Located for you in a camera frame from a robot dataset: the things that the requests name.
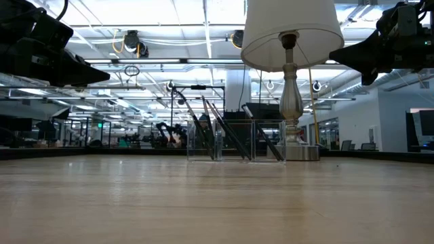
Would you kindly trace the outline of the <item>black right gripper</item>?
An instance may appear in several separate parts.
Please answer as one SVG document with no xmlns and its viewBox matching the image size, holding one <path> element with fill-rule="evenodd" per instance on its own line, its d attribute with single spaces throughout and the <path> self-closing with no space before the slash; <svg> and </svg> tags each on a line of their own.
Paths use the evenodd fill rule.
<svg viewBox="0 0 434 244">
<path fill-rule="evenodd" d="M 400 1 L 383 11 L 366 40 L 330 52 L 329 59 L 354 70 L 434 68 L 434 24 L 422 24 L 432 12 L 434 0 Z M 376 69 L 362 73 L 361 84 L 371 85 L 377 77 Z"/>
</svg>

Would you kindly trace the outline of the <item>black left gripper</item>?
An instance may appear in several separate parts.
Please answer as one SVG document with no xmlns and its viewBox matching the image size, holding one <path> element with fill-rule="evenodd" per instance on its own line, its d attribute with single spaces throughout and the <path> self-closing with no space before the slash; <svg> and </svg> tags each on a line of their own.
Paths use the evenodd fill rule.
<svg viewBox="0 0 434 244">
<path fill-rule="evenodd" d="M 56 87 L 86 87 L 111 76 L 66 50 L 73 30 L 42 7 L 23 6 L 0 18 L 0 72 L 48 81 Z"/>
</svg>

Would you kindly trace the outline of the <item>fluffy-head black makeup brush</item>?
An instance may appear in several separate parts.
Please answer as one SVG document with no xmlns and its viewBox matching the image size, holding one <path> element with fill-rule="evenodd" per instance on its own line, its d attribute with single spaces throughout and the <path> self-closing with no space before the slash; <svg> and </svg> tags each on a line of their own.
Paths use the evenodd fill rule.
<svg viewBox="0 0 434 244">
<path fill-rule="evenodd" d="M 185 98 L 185 96 L 180 91 L 176 90 L 176 93 L 182 98 L 182 100 L 186 104 L 186 107 L 187 107 L 190 115 L 193 118 L 193 123 L 195 124 L 196 130 L 199 131 L 199 138 L 201 140 L 201 143 L 202 143 L 203 147 L 207 150 L 208 155 L 210 156 L 211 160 L 214 160 L 214 153 L 213 153 L 212 147 L 210 146 L 208 137 L 206 136 L 206 133 L 203 130 L 203 128 L 202 128 L 202 126 L 201 126 L 198 118 L 196 117 L 193 109 L 189 105 L 189 103 L 188 103 L 187 99 Z"/>
</svg>

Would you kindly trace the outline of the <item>black partition panel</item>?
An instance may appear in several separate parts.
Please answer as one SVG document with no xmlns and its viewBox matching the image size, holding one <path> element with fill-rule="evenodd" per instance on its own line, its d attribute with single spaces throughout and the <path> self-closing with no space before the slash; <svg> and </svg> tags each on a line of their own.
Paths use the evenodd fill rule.
<svg viewBox="0 0 434 244">
<path fill-rule="evenodd" d="M 406 138 L 409 153 L 419 153 L 420 147 L 412 113 L 406 113 Z"/>
</svg>

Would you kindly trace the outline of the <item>black computer monitor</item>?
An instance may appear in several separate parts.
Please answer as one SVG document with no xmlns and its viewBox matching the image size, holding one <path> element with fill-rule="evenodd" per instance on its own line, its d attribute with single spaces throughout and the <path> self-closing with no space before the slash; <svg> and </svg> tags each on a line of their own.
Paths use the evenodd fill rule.
<svg viewBox="0 0 434 244">
<path fill-rule="evenodd" d="M 424 136 L 434 136 L 434 110 L 421 110 L 421 132 Z"/>
</svg>

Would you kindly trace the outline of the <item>white shade silver table lamp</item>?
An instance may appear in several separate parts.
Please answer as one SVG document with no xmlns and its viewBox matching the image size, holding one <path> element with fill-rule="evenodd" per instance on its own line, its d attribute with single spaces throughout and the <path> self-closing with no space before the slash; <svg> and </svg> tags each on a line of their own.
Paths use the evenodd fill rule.
<svg viewBox="0 0 434 244">
<path fill-rule="evenodd" d="M 334 0 L 249 0 L 241 59 L 256 70 L 282 72 L 279 112 L 285 120 L 285 142 L 278 147 L 288 161 L 318 161 L 318 146 L 300 138 L 304 113 L 297 85 L 299 68 L 323 64 L 344 45 Z"/>
</svg>

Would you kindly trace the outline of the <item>black box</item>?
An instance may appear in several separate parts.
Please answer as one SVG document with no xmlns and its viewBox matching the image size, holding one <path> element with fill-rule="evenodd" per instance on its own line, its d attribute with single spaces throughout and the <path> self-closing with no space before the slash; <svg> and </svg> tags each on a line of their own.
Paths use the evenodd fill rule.
<svg viewBox="0 0 434 244">
<path fill-rule="evenodd" d="M 247 103 L 253 118 L 260 120 L 283 120 L 278 104 Z"/>
</svg>

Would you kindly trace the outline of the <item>clear acrylic brush organizer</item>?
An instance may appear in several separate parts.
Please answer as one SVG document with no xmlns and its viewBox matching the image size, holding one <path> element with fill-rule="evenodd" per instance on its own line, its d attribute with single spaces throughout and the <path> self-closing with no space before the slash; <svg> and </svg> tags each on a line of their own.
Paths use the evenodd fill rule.
<svg viewBox="0 0 434 244">
<path fill-rule="evenodd" d="M 283 161 L 278 161 L 275 158 L 263 137 L 257 130 L 255 130 L 254 123 L 251 119 L 227 121 L 235 131 L 241 143 L 246 147 L 247 151 L 251 155 L 251 161 L 249 161 L 247 158 L 241 158 L 241 155 L 234 147 L 234 144 L 225 135 L 225 132 L 221 128 L 217 119 L 212 120 L 215 143 L 211 142 L 211 145 L 214 146 L 214 160 L 211 160 L 207 150 L 203 147 L 199 138 L 199 131 L 196 130 L 193 121 L 190 121 L 187 125 L 187 159 L 189 161 L 238 161 L 241 163 L 283 163 L 286 160 L 286 153 L 283 149 L 285 145 L 285 123 L 283 121 L 257 120 L 271 142 L 275 145 L 277 150 L 284 158 Z M 207 123 L 204 121 L 200 122 L 202 128 L 207 134 L 207 137 L 211 139 Z"/>
</svg>

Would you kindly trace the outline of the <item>black aluminium table frame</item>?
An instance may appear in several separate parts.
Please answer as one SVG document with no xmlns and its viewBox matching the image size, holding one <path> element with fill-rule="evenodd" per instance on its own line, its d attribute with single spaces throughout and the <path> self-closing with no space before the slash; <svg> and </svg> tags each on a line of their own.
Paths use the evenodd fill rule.
<svg viewBox="0 0 434 244">
<path fill-rule="evenodd" d="M 81 155 L 146 155 L 146 156 L 187 156 L 187 149 L 136 149 L 136 148 L 6 148 L 0 149 L 0 161 L 34 159 L 44 157 L 66 157 Z M 425 163 L 434 165 L 434 153 L 421 152 L 378 152 L 365 150 L 321 150 L 321 158 L 357 158 L 406 163 Z"/>
</svg>

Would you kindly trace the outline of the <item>black metal stand frame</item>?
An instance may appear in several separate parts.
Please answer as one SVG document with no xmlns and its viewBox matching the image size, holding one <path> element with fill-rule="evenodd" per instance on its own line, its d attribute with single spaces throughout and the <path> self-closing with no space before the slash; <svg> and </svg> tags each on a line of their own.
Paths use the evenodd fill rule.
<svg viewBox="0 0 434 244">
<path fill-rule="evenodd" d="M 174 114 L 174 100 L 177 96 L 179 96 L 176 93 L 176 90 L 178 90 L 178 88 L 182 88 L 182 90 L 184 89 L 191 89 L 191 90 L 206 90 L 206 89 L 211 89 L 211 90 L 215 90 L 215 89 L 222 89 L 223 90 L 223 95 L 225 95 L 225 90 L 224 90 L 224 86 L 212 86 L 212 85 L 190 85 L 190 86 L 174 86 L 173 90 L 171 91 L 171 124 L 173 122 L 173 114 Z M 187 99 L 187 101 L 189 100 L 200 100 L 201 97 L 194 97 L 193 98 L 189 98 Z M 214 149 L 214 146 L 211 145 L 211 139 L 209 139 L 209 143 L 210 146 L 212 147 L 212 150 Z"/>
</svg>

